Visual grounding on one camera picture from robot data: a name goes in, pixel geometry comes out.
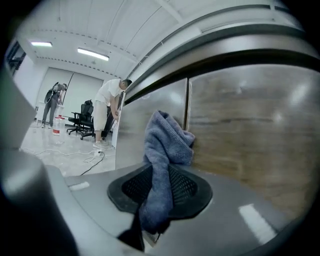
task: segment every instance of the wooden panel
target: wooden panel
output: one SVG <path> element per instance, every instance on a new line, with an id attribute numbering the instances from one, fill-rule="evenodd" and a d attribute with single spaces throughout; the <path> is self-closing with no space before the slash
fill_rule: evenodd
<path id="1" fill-rule="evenodd" d="M 320 74 L 248 65 L 190 80 L 187 130 L 193 166 L 237 179 L 291 218 L 318 186 Z"/>
<path id="2" fill-rule="evenodd" d="M 156 110 L 169 113 L 182 127 L 185 125 L 187 79 L 157 89 L 122 108 L 116 144 L 115 168 L 142 162 L 145 129 Z"/>

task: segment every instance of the white ceiling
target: white ceiling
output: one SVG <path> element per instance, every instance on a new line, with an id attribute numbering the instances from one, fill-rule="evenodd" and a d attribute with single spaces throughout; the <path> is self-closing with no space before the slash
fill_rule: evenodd
<path id="1" fill-rule="evenodd" d="M 208 8 L 228 2 L 260 4 L 267 0 L 44 0 L 17 32 L 33 60 L 50 67 L 125 79 L 173 28 Z M 52 42 L 35 47 L 31 41 Z M 109 56 L 100 60 L 77 48 Z"/>

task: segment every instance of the white shirt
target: white shirt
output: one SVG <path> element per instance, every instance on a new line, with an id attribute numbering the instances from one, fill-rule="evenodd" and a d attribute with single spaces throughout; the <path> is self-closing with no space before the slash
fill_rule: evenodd
<path id="1" fill-rule="evenodd" d="M 112 79 L 105 82 L 95 95 L 94 100 L 110 106 L 111 97 L 116 97 L 122 92 L 120 81 L 121 79 Z"/>

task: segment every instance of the blue towel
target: blue towel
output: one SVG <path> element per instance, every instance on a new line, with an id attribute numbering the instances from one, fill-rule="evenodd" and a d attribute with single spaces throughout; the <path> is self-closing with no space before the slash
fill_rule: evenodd
<path id="1" fill-rule="evenodd" d="M 152 188 L 139 209 L 144 230 L 154 234 L 173 208 L 169 163 L 190 165 L 195 136 L 182 130 L 168 113 L 154 112 L 145 129 L 143 161 L 152 164 Z"/>

